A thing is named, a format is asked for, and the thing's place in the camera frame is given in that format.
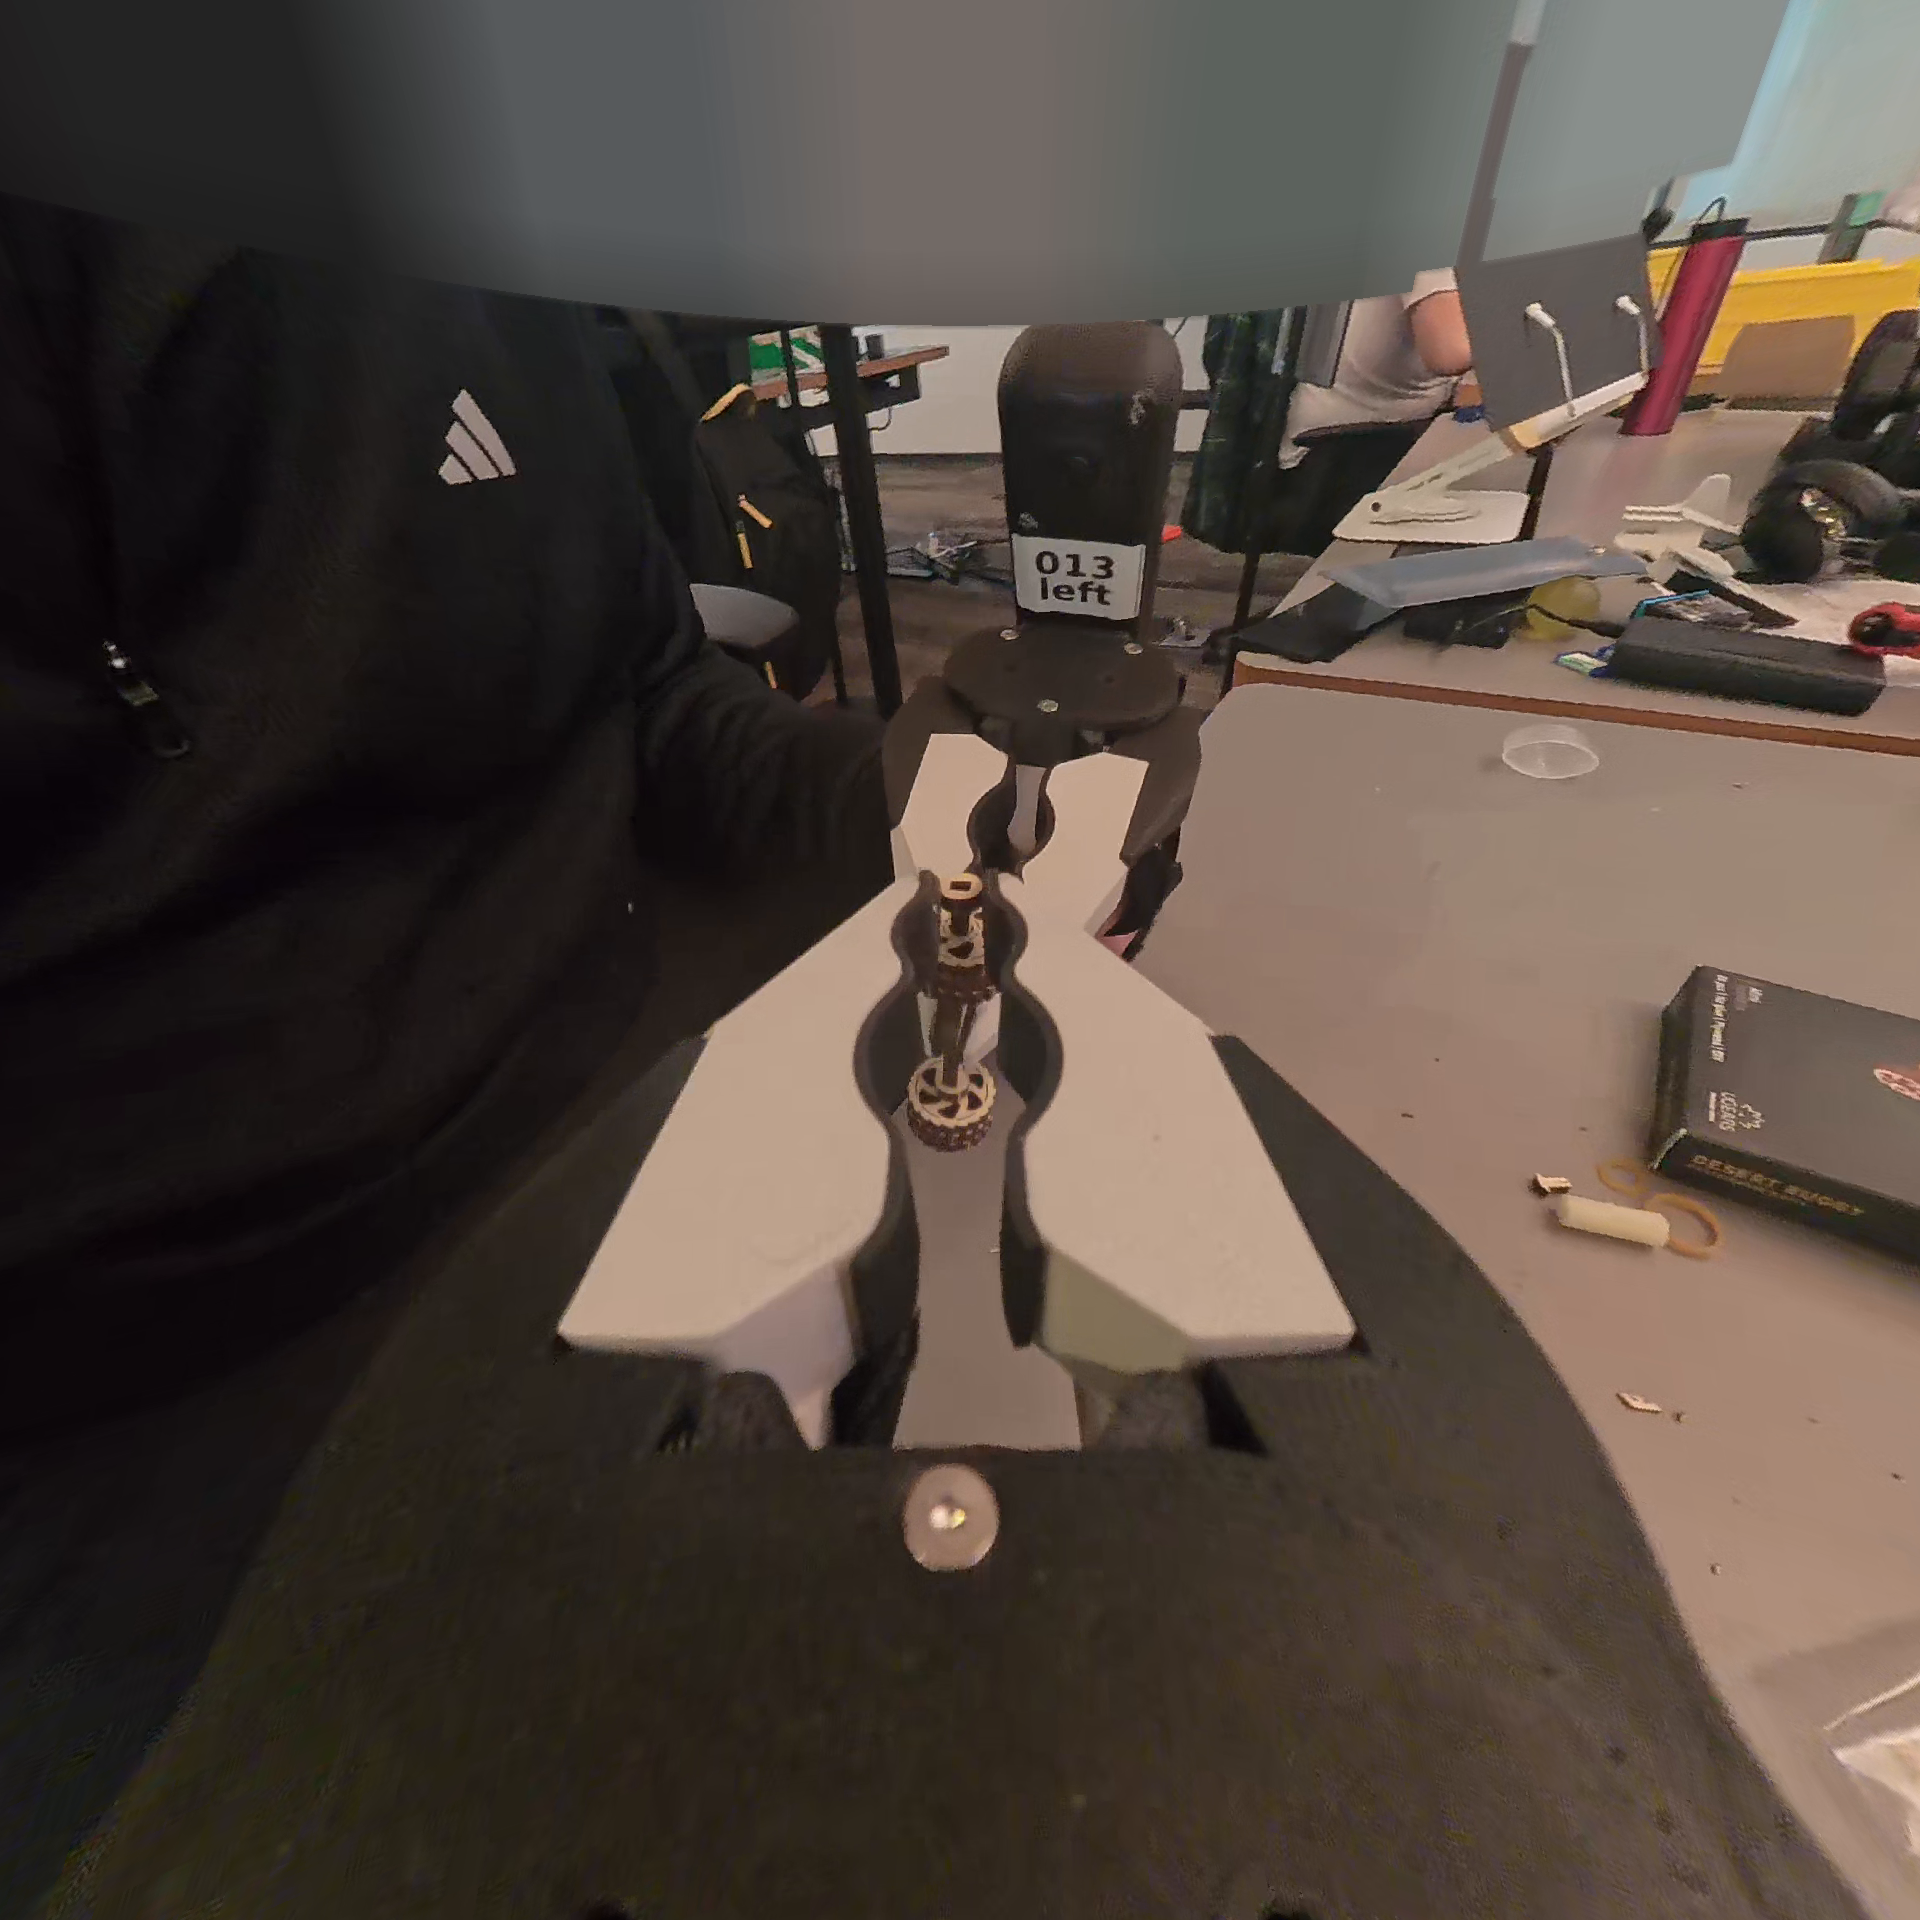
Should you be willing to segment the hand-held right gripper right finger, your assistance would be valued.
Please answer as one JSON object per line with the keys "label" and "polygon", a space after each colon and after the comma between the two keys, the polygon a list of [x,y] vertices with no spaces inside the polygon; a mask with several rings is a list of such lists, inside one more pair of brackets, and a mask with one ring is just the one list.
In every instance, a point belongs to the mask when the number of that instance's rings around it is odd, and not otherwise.
{"label": "hand-held right gripper right finger", "polygon": [[1218,1038],[1068,907],[989,881],[1004,1152],[999,1295],[1020,1350],[1099,1386],[1345,1354],[1342,1300]]}

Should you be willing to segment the yellow bin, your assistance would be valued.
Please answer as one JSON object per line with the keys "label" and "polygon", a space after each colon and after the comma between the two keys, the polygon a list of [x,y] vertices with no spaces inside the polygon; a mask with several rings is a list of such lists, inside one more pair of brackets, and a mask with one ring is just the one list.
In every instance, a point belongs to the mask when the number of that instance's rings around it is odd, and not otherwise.
{"label": "yellow bin", "polygon": [[1732,276],[1689,396],[1703,400],[1831,403],[1865,334],[1916,308],[1916,257],[1862,257]]}

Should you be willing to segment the plaid chair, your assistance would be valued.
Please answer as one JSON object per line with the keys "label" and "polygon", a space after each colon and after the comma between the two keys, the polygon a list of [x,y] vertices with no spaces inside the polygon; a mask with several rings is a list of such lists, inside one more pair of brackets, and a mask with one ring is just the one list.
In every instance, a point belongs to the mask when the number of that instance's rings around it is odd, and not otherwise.
{"label": "plaid chair", "polygon": [[1217,553],[1271,552],[1279,441],[1308,319],[1308,307],[1287,307],[1207,321],[1207,419],[1190,457],[1182,529]]}

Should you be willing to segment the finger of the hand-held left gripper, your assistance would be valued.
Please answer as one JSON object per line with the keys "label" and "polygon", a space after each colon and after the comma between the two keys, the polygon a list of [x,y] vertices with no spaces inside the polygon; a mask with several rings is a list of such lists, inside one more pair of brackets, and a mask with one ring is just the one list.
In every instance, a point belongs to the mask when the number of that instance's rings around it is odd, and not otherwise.
{"label": "finger of the hand-held left gripper", "polygon": [[1005,828],[971,826],[986,803],[1014,794],[1014,774],[980,736],[931,736],[894,828],[894,881],[946,881],[978,863],[988,873],[1018,873]]}
{"label": "finger of the hand-held left gripper", "polygon": [[1129,881],[1123,847],[1143,784],[1145,763],[1129,758],[1084,758],[1046,774],[1051,830],[1020,876],[1020,920],[1029,934],[1108,931]]}

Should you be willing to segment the long brown wooden stick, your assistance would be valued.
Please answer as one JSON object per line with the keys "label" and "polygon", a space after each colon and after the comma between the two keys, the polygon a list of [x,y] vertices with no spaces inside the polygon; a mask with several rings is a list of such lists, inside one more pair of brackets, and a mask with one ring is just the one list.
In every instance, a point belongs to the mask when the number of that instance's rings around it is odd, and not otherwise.
{"label": "long brown wooden stick", "polygon": [[1303,663],[1283,663],[1271,657],[1241,657],[1230,670],[1227,690],[1253,687],[1333,690],[1406,705],[1516,713],[1526,720],[1663,730],[1691,736],[1735,736],[1795,748],[1918,760],[1916,720],[1894,713],[1894,724],[1886,728],[1882,723],[1882,708],[1868,716],[1831,716],[1764,705],[1735,705],[1689,692],[1666,692],[1662,689],[1618,689],[1613,684],[1602,684],[1597,692],[1586,690],[1570,699],[1537,689],[1454,689],[1406,679],[1364,679]]}

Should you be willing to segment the black panel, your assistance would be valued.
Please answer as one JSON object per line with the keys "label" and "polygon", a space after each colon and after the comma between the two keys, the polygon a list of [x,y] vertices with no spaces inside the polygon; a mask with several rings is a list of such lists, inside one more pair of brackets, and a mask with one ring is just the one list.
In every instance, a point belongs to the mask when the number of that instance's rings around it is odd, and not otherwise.
{"label": "black panel", "polygon": [[1455,268],[1489,425],[1563,414],[1662,363],[1642,228]]}

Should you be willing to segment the wooden wheel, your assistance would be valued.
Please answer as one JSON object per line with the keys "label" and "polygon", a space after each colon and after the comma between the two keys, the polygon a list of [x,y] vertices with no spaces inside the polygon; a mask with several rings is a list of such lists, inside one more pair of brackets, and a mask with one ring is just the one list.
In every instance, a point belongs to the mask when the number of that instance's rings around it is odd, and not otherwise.
{"label": "wooden wheel", "polygon": [[941,878],[914,926],[931,950],[914,963],[924,1011],[924,1058],[905,1089],[905,1118],[924,1145],[962,1152],[993,1129],[997,1081],[969,1050],[997,998],[988,887],[975,871]]}

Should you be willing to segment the blue flat pouch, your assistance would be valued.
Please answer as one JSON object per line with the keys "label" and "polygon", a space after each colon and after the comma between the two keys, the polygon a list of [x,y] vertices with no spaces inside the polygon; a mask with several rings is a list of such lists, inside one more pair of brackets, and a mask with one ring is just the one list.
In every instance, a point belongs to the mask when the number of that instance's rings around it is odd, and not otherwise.
{"label": "blue flat pouch", "polygon": [[1566,578],[1637,578],[1643,556],[1570,536],[1425,548],[1385,560],[1323,560],[1326,578],[1385,618],[1413,608],[1526,593]]}

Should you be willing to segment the black backpack yellow trim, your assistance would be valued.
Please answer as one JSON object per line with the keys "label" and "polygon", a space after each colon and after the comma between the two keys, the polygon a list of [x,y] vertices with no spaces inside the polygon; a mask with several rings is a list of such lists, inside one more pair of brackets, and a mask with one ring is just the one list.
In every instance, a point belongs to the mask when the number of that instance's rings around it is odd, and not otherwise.
{"label": "black backpack yellow trim", "polygon": [[841,536],[825,481],[733,384],[692,427],[692,603],[709,640],[804,702],[839,665]]}

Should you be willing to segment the black headphones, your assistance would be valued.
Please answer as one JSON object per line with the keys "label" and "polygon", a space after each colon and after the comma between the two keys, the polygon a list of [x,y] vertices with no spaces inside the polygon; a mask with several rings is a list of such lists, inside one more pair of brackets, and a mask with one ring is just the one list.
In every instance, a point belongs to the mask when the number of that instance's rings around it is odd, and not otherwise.
{"label": "black headphones", "polygon": [[1918,492],[1855,462],[1788,465],[1754,495],[1739,547],[1757,586],[1841,578],[1914,586]]}

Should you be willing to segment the black model kit box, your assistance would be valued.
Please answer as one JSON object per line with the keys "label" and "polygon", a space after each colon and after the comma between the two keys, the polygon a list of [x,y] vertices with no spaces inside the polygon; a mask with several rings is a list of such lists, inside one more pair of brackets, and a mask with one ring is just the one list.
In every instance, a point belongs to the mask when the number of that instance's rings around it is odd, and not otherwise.
{"label": "black model kit box", "polygon": [[1918,1023],[1695,967],[1659,1019],[1649,1168],[1918,1262]]}

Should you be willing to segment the person's black-clothed body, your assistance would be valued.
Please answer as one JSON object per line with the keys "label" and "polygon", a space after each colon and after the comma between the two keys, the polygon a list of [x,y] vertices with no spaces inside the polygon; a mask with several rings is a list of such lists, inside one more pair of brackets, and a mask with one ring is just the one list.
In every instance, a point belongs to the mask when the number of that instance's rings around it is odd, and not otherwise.
{"label": "person's black-clothed body", "polygon": [[4,198],[4,1915],[446,1228],[855,902],[667,868],[709,643],[590,308]]}

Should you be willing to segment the red water bottle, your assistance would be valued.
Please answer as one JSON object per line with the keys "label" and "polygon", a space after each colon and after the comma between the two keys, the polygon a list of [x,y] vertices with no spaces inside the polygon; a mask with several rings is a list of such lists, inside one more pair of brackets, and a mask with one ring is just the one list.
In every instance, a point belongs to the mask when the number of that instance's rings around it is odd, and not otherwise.
{"label": "red water bottle", "polygon": [[1746,228],[1746,218],[1701,219],[1675,252],[1659,307],[1662,360],[1621,414],[1623,440],[1659,440],[1681,419],[1711,326],[1739,271]]}

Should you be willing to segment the rack of black dumbbells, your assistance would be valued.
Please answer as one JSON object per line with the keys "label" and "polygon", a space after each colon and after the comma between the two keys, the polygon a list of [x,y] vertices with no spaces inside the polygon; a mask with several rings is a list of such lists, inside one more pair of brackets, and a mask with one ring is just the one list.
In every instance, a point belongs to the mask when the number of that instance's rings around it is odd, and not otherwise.
{"label": "rack of black dumbbells", "polygon": [[1891,311],[1862,336],[1829,419],[1829,457],[1918,489],[1918,308]]}

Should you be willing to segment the white toy airplane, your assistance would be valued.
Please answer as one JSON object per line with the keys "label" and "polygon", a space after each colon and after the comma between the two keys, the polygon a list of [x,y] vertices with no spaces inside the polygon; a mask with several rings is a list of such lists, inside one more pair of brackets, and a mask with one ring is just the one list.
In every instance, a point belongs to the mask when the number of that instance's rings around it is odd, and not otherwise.
{"label": "white toy airplane", "polygon": [[1686,594],[1694,598],[1691,606],[1703,606],[1698,598],[1707,594],[1764,631],[1790,628],[1790,612],[1739,586],[1738,567],[1727,560],[1739,543],[1739,531],[1727,521],[1730,506],[1732,475],[1711,472],[1682,499],[1625,506],[1617,547],[1643,563],[1645,577],[1674,606]]}

